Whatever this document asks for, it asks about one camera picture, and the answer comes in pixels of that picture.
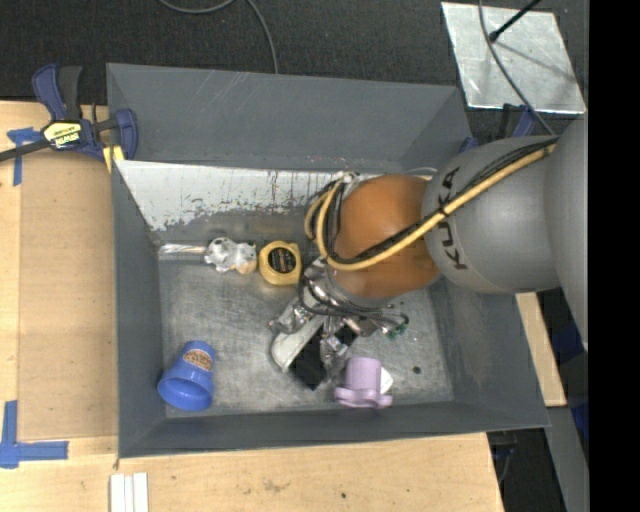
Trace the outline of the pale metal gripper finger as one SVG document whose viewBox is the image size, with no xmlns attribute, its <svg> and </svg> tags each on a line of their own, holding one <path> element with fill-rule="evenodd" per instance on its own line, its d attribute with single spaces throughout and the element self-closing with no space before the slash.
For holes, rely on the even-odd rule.
<svg viewBox="0 0 640 512">
<path fill-rule="evenodd" d="M 307 324 L 313 314 L 299 301 L 289 303 L 283 312 L 269 322 L 269 328 L 275 334 L 292 334 Z"/>
<path fill-rule="evenodd" d="M 328 371 L 340 371 L 346 361 L 348 346 L 336 335 L 321 339 L 321 362 Z"/>
</svg>

